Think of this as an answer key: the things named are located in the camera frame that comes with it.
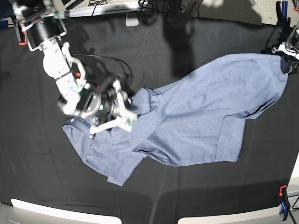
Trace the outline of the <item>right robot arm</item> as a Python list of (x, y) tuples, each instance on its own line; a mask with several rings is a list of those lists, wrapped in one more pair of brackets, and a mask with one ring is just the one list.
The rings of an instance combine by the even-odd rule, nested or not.
[(51, 0), (12, 0), (14, 26), (23, 35), (20, 45), (30, 51), (43, 52), (43, 68), (56, 81), (60, 92), (58, 107), (68, 115), (93, 120), (91, 136), (114, 127), (132, 130), (137, 115), (126, 108), (127, 93), (117, 78), (104, 86), (90, 83), (90, 73), (69, 51), (70, 44), (61, 42), (67, 34), (61, 16)]

